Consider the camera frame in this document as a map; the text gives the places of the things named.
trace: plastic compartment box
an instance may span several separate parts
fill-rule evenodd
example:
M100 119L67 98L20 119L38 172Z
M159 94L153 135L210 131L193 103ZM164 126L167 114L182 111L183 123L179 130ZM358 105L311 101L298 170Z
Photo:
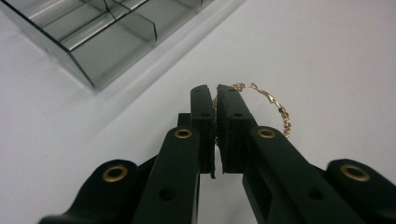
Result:
M129 68L211 0L0 0L41 48L91 86Z

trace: transparent tray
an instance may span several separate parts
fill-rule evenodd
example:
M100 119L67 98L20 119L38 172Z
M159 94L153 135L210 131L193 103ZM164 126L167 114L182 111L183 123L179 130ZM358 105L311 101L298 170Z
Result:
M94 88L212 0L0 0L21 30Z

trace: screw hole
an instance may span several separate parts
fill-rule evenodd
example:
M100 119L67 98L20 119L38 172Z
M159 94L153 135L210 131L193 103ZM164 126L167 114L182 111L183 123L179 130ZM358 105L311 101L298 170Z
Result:
M275 133L269 129L259 129L257 134L263 138L273 138L275 137Z
M192 132L188 129L180 129L175 132L177 138L189 138L192 136Z
M108 183L113 183L122 180L127 174L128 169L120 164L107 168L102 178Z
M346 175L347 177L360 181L360 182L365 182L370 180L369 174L365 172L363 169L361 169L358 166L352 165L352 164L344 164L341 166L341 172Z

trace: chain link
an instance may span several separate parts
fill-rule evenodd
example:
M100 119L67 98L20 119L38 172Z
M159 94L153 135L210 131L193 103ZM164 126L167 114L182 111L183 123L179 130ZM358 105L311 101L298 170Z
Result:
M288 112L286 112L286 108L282 104L280 104L275 99L275 97L273 95L271 95L268 91L260 89L254 83L250 83L250 85L246 85L244 83L236 83L236 84L233 84L231 87L233 87L236 91L242 91L243 89L251 88L251 89L257 91L258 93L264 95L270 101L270 104L276 105L277 111L280 113L280 116L283 119L283 135L285 137L289 138L290 132L291 132L291 123L290 123L289 114L288 114Z

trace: white table surface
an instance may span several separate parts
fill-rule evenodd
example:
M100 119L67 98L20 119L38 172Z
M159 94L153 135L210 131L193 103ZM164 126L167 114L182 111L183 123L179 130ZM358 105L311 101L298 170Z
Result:
M218 84L257 83L288 109L290 141L311 163L350 158L396 183L396 1L219 1L222 14L202 12L219 25L200 41L184 27L100 91L0 13L1 223L60 214L103 162L156 155L202 84L214 96ZM281 129L273 105L242 95L260 125ZM256 223L242 176L223 175L216 155L217 180L201 178L199 223Z

